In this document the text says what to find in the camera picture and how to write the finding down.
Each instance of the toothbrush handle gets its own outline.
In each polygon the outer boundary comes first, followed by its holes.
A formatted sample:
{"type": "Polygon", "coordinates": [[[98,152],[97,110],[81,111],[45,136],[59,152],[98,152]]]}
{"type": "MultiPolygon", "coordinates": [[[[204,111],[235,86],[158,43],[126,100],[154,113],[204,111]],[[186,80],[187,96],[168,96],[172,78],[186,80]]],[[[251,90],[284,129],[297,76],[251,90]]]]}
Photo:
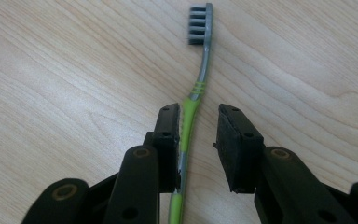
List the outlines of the toothbrush handle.
{"type": "Polygon", "coordinates": [[[190,143],[190,135],[193,127],[193,120],[200,105],[200,98],[191,100],[185,98],[183,101],[183,126],[180,142],[180,155],[179,155],[179,170],[181,174],[180,188],[176,190],[171,197],[170,207],[170,224],[182,223],[184,197],[186,191],[186,178],[187,178],[187,165],[188,165],[188,151],[190,143]]]}

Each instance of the light wood surface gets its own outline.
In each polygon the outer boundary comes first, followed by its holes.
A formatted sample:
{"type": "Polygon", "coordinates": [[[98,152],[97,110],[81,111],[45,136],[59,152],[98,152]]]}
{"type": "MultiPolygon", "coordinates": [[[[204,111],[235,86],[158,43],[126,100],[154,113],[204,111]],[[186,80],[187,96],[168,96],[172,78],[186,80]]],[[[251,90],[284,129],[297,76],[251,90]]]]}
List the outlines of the light wood surface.
{"type": "MultiPolygon", "coordinates": [[[[190,4],[0,1],[0,223],[21,222],[57,180],[92,186],[116,173],[159,109],[187,96],[201,56],[186,43],[190,4]]],[[[358,0],[213,6],[185,223],[260,222],[253,195],[229,192],[213,148],[221,103],[348,192],[358,181],[358,0]]]]}

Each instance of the round joint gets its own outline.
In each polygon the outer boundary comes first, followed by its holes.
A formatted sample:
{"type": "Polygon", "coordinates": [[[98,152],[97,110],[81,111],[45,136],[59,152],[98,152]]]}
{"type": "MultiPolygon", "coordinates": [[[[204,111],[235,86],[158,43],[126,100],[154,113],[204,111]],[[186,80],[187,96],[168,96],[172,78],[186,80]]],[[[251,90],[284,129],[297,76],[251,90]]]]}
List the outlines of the round joint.
{"type": "Polygon", "coordinates": [[[272,149],[271,154],[272,154],[272,156],[279,158],[279,159],[287,160],[290,158],[290,153],[288,153],[285,150],[278,149],[278,148],[272,149]]]}
{"type": "Polygon", "coordinates": [[[139,148],[133,152],[133,155],[137,158],[147,157],[150,155],[150,150],[146,148],[139,148]]]}
{"type": "Polygon", "coordinates": [[[52,197],[55,201],[63,201],[74,196],[77,192],[77,186],[74,184],[65,184],[60,187],[57,187],[53,193],[52,197]]]}

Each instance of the wood grain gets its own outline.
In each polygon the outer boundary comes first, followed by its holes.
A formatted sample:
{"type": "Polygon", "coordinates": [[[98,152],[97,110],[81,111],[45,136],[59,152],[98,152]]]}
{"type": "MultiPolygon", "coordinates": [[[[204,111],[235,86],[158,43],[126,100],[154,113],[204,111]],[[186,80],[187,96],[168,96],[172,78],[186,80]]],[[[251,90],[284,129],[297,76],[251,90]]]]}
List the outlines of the wood grain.
{"type": "MultiPolygon", "coordinates": [[[[0,1],[0,223],[49,184],[91,186],[191,90],[201,50],[190,2],[0,1]]],[[[217,107],[240,108],[267,146],[326,184],[358,181],[358,0],[213,1],[213,55],[193,134],[185,223],[259,223],[230,193],[212,144],[217,107]]],[[[161,223],[169,195],[161,198],[161,223]]]]}

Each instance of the toothbrush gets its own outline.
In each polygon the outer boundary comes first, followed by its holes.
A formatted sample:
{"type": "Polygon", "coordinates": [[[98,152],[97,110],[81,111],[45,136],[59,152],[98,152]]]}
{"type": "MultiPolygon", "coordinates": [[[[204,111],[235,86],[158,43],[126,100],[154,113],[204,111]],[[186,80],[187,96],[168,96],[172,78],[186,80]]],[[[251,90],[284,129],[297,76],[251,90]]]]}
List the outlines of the toothbrush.
{"type": "Polygon", "coordinates": [[[188,27],[188,44],[203,45],[202,62],[199,77],[193,90],[183,101],[183,124],[180,141],[179,173],[181,176],[180,187],[171,197],[169,223],[180,224],[182,222],[184,197],[186,191],[186,177],[188,164],[188,151],[193,120],[200,105],[201,96],[205,90],[206,77],[208,75],[208,61],[212,37],[213,6],[211,3],[196,4],[190,8],[188,27]]]}

